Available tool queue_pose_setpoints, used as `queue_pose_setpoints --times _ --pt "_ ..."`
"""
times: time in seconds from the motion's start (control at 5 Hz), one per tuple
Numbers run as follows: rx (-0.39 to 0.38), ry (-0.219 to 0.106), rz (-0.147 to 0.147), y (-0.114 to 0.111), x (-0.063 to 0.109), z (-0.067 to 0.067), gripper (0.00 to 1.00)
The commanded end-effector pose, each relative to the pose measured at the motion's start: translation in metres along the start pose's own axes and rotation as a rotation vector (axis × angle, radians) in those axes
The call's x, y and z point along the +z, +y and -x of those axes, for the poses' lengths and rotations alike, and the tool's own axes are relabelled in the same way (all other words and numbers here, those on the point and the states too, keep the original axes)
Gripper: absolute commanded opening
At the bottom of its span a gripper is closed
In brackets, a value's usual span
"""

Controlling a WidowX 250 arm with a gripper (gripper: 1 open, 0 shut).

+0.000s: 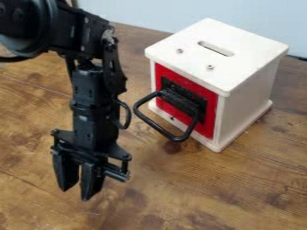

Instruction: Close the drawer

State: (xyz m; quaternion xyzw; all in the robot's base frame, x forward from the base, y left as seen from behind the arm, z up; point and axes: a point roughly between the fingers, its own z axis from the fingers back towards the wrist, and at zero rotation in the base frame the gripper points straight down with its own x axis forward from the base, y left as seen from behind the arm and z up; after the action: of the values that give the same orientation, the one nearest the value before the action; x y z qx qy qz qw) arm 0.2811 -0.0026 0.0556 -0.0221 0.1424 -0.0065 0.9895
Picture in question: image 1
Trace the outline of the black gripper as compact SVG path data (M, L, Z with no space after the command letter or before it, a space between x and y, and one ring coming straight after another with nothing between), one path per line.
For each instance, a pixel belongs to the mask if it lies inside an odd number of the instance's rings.
M132 156L116 143L111 143L104 150L92 150L75 144L72 131L56 129L52 136L53 172L61 191L69 190L77 184L79 166L83 201L88 201L100 192L105 176L117 181L128 180Z

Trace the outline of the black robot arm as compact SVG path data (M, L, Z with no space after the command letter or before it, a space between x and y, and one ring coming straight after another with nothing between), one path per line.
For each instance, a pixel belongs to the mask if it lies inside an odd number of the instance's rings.
M73 129L52 132L53 172L61 190L80 186L88 200L104 179L128 179L132 156L117 146L129 122L119 100L127 77L121 69L113 26L65 0L0 0L0 44L12 53L0 62L19 62L53 51L65 60L73 96Z

